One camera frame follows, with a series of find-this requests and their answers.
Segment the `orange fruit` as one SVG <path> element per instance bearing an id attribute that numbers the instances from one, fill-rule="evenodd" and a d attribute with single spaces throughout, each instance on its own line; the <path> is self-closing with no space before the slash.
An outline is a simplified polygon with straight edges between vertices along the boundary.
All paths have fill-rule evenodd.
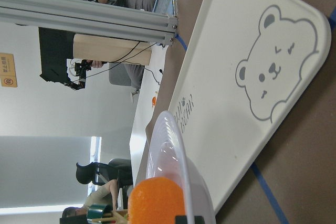
<path id="1" fill-rule="evenodd" d="M 128 200 L 129 223 L 175 223 L 185 214 L 182 188 L 165 177 L 141 181 Z"/>

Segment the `white round plate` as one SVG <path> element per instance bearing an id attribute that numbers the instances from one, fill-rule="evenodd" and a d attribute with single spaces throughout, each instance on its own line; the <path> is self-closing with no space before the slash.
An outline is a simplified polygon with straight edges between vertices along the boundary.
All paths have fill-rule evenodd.
<path id="1" fill-rule="evenodd" d="M 149 147 L 146 178 L 166 177 L 183 190 L 186 214 L 175 223 L 215 223 L 212 199 L 206 182 L 186 156 L 181 130 L 174 116 L 158 116 Z"/>

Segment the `white bear tray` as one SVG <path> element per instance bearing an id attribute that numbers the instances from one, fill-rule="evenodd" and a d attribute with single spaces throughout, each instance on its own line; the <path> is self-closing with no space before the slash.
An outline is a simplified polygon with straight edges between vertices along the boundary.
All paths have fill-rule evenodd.
<path id="1" fill-rule="evenodd" d="M 203 0 L 169 110 L 219 211 L 326 60 L 302 0 Z"/>

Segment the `dark green mug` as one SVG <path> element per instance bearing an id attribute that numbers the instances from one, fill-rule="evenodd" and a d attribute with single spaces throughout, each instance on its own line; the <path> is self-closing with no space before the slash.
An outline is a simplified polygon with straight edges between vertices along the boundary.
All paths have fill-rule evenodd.
<path id="1" fill-rule="evenodd" d="M 87 219 L 100 219 L 112 216 L 112 206 L 108 204 L 93 204 L 87 212 Z"/>

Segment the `fried egg toy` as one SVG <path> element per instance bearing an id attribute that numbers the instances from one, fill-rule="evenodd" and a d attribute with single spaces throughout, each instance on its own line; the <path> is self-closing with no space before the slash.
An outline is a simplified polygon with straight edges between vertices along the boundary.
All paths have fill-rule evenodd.
<path id="1" fill-rule="evenodd" d="M 156 101 L 157 101 L 157 97 L 158 97 L 158 92 L 155 91 L 155 92 L 154 92 L 154 95 L 153 95 L 153 97 L 152 97 L 152 107 L 155 107 L 155 105 L 156 105 Z"/>

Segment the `aluminium frame post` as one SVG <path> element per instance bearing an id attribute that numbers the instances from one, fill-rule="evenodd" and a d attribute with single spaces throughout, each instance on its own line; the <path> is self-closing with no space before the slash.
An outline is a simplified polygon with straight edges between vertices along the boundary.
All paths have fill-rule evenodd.
<path id="1" fill-rule="evenodd" d="M 174 16 L 83 0 L 1 0 L 1 21 L 170 45 Z"/>

